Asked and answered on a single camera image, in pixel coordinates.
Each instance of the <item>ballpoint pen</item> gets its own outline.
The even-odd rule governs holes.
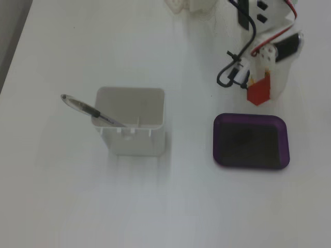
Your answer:
[[[114,120],[113,118],[108,117],[107,115],[96,110],[94,107],[92,107],[84,102],[81,102],[72,96],[62,94],[61,99],[64,101],[64,103],[66,103],[69,107],[73,108],[74,110],[77,110],[83,114],[98,118],[98,119],[104,121],[105,123],[112,125],[113,127],[121,127],[121,128],[126,127],[125,125],[118,122],[117,120]]]

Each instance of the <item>purple square dish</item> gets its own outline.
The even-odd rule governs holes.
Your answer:
[[[224,167],[284,169],[290,162],[286,124],[272,115],[221,114],[213,156]]]

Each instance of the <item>white container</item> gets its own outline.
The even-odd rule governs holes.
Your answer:
[[[164,152],[164,91],[155,88],[103,87],[95,108],[124,124],[109,127],[92,117],[92,124],[117,155],[159,156]]]

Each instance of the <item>white robot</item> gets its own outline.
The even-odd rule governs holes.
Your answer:
[[[284,90],[291,63],[303,47],[303,34],[295,30],[296,10],[290,0],[229,0],[238,10],[240,26],[251,35],[238,54],[228,51],[232,62],[223,68],[217,83],[239,85],[247,100],[260,105]],[[287,16],[294,14],[294,21]]]

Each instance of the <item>red plastic part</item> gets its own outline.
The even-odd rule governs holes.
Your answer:
[[[270,100],[270,73],[266,73],[264,79],[248,88],[247,100],[256,106]]]

